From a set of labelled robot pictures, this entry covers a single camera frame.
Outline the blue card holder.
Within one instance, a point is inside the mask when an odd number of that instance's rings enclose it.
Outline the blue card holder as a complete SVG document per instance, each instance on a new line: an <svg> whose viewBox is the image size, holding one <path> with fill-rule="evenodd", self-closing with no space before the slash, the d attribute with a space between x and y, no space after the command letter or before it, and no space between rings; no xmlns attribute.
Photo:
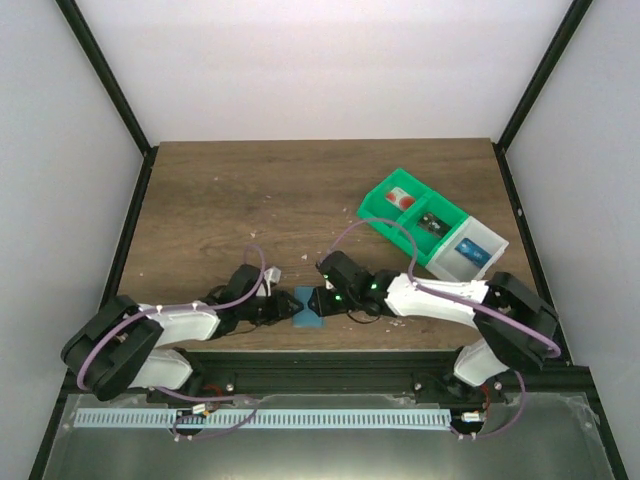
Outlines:
<svg viewBox="0 0 640 480"><path fill-rule="evenodd" d="M324 318L316 314L309 306L309 301L314 294L314 287L298 286L294 289L294 298L302 303L303 309L292 318L292 324L296 328L323 328Z"/></svg>

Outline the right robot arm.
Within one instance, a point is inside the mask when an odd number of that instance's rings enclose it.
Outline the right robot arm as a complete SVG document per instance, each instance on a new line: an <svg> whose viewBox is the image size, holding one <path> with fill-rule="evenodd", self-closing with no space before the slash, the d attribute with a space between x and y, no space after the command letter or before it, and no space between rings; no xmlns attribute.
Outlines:
<svg viewBox="0 0 640 480"><path fill-rule="evenodd" d="M342 251L325 255L316 268L325 283L307 305L320 317L426 317L476 330L479 340L461 348L444 377L452 392L477 388L509 370L537 372L562 354L554 339L554 308L507 272L469 282L422 279L411 271L371 273Z"/></svg>

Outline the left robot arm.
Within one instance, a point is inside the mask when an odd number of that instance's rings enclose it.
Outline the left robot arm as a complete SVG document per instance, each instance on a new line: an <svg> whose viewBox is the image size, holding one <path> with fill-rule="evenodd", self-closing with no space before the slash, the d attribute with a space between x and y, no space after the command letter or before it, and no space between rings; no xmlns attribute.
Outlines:
<svg viewBox="0 0 640 480"><path fill-rule="evenodd" d="M203 392L205 370L179 343L230 335L241 322L271 326L302 312L302 302L278 289L279 279L275 267L243 264L226 284L188 304L153 306L116 296L67 341L61 359L79 388L101 401L134 388L189 399Z"/></svg>

